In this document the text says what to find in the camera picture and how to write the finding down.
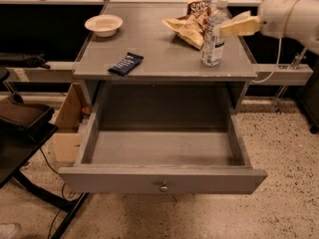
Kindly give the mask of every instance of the cardboard box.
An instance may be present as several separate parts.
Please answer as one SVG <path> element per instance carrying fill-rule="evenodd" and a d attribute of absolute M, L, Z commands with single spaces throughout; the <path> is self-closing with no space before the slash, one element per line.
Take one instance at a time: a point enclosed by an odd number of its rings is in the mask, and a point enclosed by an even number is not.
<path fill-rule="evenodd" d="M 57 161 L 74 162 L 76 160 L 83 138 L 83 135 L 78 133 L 78 129 L 83 118 L 82 108 L 86 105 L 81 85 L 70 85 L 55 121 L 59 129 L 52 136 Z"/>

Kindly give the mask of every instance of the terrazzo floor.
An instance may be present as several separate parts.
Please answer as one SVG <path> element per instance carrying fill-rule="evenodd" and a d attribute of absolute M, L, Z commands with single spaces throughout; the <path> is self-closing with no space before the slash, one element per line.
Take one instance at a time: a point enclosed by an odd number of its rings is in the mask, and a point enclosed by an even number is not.
<path fill-rule="evenodd" d="M 268 172 L 252 195 L 91 194 L 63 238 L 319 238 L 319 134 L 294 101 L 280 107 L 278 115 L 269 100 L 245 100 L 237 115 L 252 166 Z M 70 165 L 55 160 L 50 141 L 43 150 L 54 169 Z M 61 195 L 64 183 L 40 152 L 23 172 Z M 48 238 L 64 215 L 53 222 L 59 210 L 13 180 L 0 191 L 0 210 L 0 222 L 19 222 L 24 239 Z"/>

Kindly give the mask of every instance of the white bowl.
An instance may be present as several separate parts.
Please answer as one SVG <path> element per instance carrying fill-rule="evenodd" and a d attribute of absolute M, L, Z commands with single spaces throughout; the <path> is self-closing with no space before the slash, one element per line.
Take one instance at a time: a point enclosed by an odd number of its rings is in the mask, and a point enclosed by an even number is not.
<path fill-rule="evenodd" d="M 87 20 L 85 27 L 97 36 L 113 36 L 123 24 L 123 20 L 115 15 L 99 15 Z"/>

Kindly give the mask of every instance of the plastic water bottle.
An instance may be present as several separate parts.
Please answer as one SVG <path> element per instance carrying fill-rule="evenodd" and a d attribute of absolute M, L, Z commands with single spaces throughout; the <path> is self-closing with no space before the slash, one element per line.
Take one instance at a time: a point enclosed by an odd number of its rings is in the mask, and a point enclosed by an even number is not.
<path fill-rule="evenodd" d="M 207 21 L 207 27 L 201 48 L 201 60 L 204 64 L 212 67 L 220 63 L 222 51 L 225 44 L 225 38 L 214 36 L 213 28 L 225 20 L 228 20 L 227 14 L 228 0 L 217 0 L 216 11 L 212 12 Z"/>

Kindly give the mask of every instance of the snack bag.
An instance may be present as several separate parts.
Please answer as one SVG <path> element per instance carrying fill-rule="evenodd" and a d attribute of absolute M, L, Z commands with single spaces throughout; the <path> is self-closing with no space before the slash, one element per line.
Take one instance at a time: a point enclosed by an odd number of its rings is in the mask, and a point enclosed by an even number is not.
<path fill-rule="evenodd" d="M 188 0 L 187 15 L 176 19 L 164 19 L 162 22 L 183 40 L 200 50 L 210 11 L 204 2 Z"/>

